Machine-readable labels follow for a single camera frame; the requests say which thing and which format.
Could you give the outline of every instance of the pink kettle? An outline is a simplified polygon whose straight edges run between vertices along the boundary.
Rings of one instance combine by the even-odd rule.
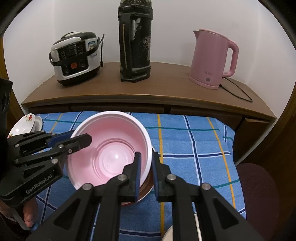
[[[206,29],[193,31],[195,52],[189,79],[209,89],[218,89],[222,77],[232,76],[237,66],[239,47],[225,36]],[[230,70],[223,73],[228,48],[233,50]]]

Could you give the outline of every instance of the blue plaid tablecloth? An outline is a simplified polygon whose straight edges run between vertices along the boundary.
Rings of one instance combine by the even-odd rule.
[[[39,115],[43,130],[57,134],[74,130],[93,111]],[[147,129],[160,161],[195,185],[210,183],[246,218],[244,198],[233,162],[234,131],[217,119],[197,116],[130,113]],[[67,172],[37,196],[37,221],[43,223],[73,193]],[[158,203],[152,190],[139,203],[122,207],[120,241],[160,241],[172,225],[171,203]]]

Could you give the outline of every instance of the maroon chair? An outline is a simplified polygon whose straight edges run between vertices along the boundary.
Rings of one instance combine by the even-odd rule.
[[[269,241],[279,215],[276,184],[269,173],[256,164],[239,164],[237,172],[244,194],[247,221]]]

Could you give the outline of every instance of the power cord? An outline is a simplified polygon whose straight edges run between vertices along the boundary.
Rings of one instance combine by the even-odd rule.
[[[245,98],[242,98],[240,96],[237,96],[236,94],[233,94],[232,92],[230,92],[228,89],[226,89],[225,87],[223,87],[221,84],[219,84],[219,87],[221,87],[222,89],[226,90],[228,93],[232,94],[233,96],[239,98],[239,99],[242,99],[242,100],[245,100],[245,101],[248,101],[248,102],[253,102],[252,98],[246,93],[244,92],[236,83],[232,82],[229,78],[227,77],[223,77],[224,79],[227,79],[229,82],[233,83],[237,88],[239,88],[246,96],[249,97],[249,100],[248,99],[245,99]]]
[[[104,42],[104,37],[105,37],[105,34],[103,34],[103,37],[102,37],[102,39],[100,41],[100,43],[102,42],[102,45],[101,45],[101,67],[104,66],[104,64],[103,64],[103,42]]]

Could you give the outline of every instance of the orange button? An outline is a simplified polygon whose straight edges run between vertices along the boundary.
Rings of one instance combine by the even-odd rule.
[[[71,68],[72,68],[72,69],[77,68],[77,63],[72,63],[72,64],[71,64]]]

